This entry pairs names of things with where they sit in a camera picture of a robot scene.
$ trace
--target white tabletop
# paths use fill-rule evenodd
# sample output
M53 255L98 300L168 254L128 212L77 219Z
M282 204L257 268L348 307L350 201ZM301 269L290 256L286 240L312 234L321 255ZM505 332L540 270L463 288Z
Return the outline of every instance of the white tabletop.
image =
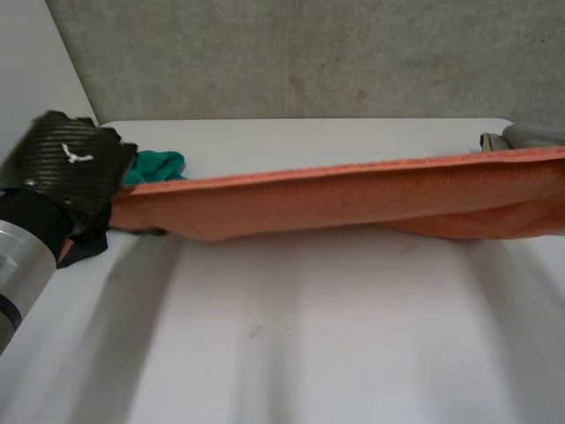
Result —
M466 153L482 132L507 124L112 126L140 148L181 151L185 175L201 178ZM109 244L56 273L0 358L0 422L522 419L488 273L477 272L481 263L493 269L505 248L485 256L480 244L367 228L216 245L112 234ZM505 297L498 301L506 311Z

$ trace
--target folded orange towel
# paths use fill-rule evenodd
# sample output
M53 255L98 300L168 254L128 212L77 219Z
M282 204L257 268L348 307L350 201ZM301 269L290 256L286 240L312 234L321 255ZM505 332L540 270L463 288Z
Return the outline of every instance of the folded orange towel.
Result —
M565 231L565 148L138 185L111 224L191 239L377 223L449 239Z

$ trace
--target gray wall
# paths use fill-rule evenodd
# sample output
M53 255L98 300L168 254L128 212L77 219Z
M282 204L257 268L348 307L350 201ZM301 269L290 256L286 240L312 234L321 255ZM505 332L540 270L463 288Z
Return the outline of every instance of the gray wall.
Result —
M565 126L565 2L47 3L102 122L504 117Z

